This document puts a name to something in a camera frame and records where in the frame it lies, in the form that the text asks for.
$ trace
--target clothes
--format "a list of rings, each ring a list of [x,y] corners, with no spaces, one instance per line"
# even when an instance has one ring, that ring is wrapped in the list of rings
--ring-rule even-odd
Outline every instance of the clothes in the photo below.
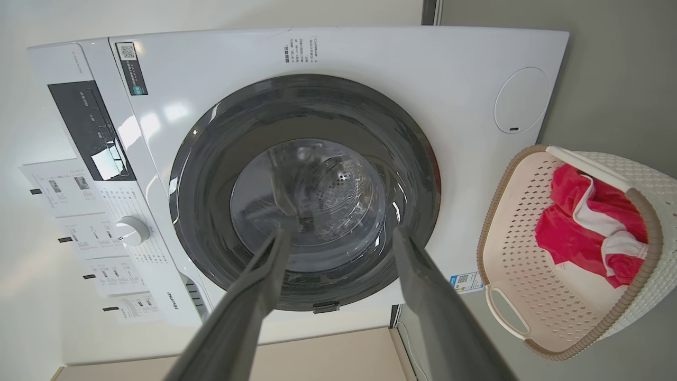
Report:
[[[647,256],[647,228],[620,190],[568,164],[553,173],[550,198],[536,224],[536,242],[555,264],[567,261],[629,285]]]

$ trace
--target washing machine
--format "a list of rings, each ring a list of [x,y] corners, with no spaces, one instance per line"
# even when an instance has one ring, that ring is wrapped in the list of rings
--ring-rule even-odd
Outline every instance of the washing machine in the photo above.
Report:
[[[403,303],[401,224],[479,289],[489,202],[538,137],[568,37],[291,28],[28,52],[158,307],[199,325],[280,227],[292,252],[266,321]]]

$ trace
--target basket rim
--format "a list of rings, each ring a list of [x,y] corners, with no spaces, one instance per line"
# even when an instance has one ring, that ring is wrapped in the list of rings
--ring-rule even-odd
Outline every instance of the basket rim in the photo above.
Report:
[[[508,186],[508,182],[512,178],[512,175],[514,174],[518,164],[520,164],[522,160],[530,155],[545,152],[548,147],[549,145],[539,144],[527,147],[518,153],[508,165],[508,168],[504,172],[498,188],[496,189],[496,193],[494,194],[491,206],[487,212],[484,225],[482,226],[482,231],[477,246],[477,268],[479,270],[480,277],[486,286],[488,286],[491,282],[489,282],[489,278],[484,269],[484,248],[487,241],[487,236],[489,235],[489,230],[492,227],[494,216],[496,215],[498,204],[503,197],[506,187]],[[526,339],[524,341],[524,343],[531,350],[545,357],[546,359],[555,361],[569,359],[583,351],[585,348],[588,348],[592,343],[596,342],[630,307],[631,303],[642,291],[642,288],[645,286],[651,277],[651,274],[658,266],[658,262],[660,261],[661,255],[663,253],[663,231],[661,229],[661,223],[658,215],[656,214],[656,211],[653,209],[653,206],[649,200],[647,200],[647,198],[644,197],[644,195],[642,195],[642,193],[636,188],[629,189],[626,192],[626,197],[637,208],[647,227],[647,257],[645,258],[645,261],[640,267],[637,275],[628,286],[628,289],[623,293],[613,308],[593,329],[590,330],[590,332],[588,332],[587,335],[578,340],[575,344],[560,352],[553,352],[543,348],[532,339]]]

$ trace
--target white laundry basket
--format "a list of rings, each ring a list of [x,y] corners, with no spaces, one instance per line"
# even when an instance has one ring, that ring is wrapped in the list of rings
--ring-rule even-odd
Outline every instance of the white laundry basket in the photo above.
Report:
[[[644,219],[649,253],[629,286],[613,289],[581,269],[560,271],[538,247],[536,223],[553,204],[552,173],[564,163],[625,192]],[[627,327],[677,285],[677,180],[614,155],[529,147],[512,160],[496,191],[477,262],[498,322],[543,357],[568,359]],[[496,309],[496,292],[526,332]]]

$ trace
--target washing machine door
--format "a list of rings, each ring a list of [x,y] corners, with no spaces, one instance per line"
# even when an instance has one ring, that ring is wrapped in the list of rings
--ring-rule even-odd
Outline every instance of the washing machine door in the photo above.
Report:
[[[377,91],[325,75],[267,79],[220,101],[185,137],[171,184],[183,248],[225,290],[278,227],[292,232],[284,310],[334,309],[390,284],[393,229],[425,244],[440,202],[416,122]]]

